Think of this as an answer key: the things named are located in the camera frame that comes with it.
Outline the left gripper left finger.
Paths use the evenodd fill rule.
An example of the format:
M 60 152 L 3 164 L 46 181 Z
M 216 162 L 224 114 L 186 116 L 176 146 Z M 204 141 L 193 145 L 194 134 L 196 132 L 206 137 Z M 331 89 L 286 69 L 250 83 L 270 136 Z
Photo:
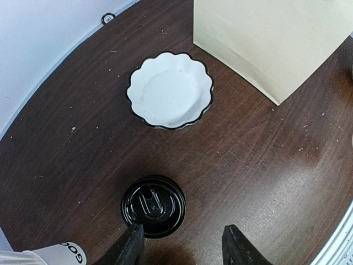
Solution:
M 144 264 L 144 246 L 143 225 L 131 225 L 98 260 L 98 264 Z

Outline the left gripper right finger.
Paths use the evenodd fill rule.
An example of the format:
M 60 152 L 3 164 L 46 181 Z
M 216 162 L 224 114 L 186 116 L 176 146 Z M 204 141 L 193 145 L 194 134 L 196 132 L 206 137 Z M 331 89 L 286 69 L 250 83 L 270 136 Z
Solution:
M 222 256 L 223 264 L 272 265 L 235 225 L 224 227 Z

